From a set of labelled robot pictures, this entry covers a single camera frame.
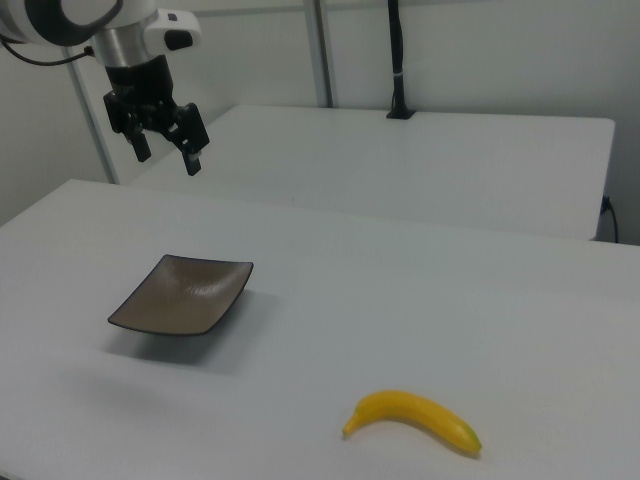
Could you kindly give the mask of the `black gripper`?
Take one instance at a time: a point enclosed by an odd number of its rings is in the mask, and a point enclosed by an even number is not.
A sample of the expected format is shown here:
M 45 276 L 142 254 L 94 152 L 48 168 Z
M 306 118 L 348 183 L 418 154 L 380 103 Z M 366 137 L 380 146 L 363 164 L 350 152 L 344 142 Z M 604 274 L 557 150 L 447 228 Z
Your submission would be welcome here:
M 196 104 L 176 105 L 164 55 L 130 67 L 106 67 L 112 91 L 103 97 L 111 129 L 122 134 L 139 162 L 151 157 L 136 109 L 162 109 L 160 133 L 180 152 L 189 176 L 201 170 L 200 155 L 210 143 Z

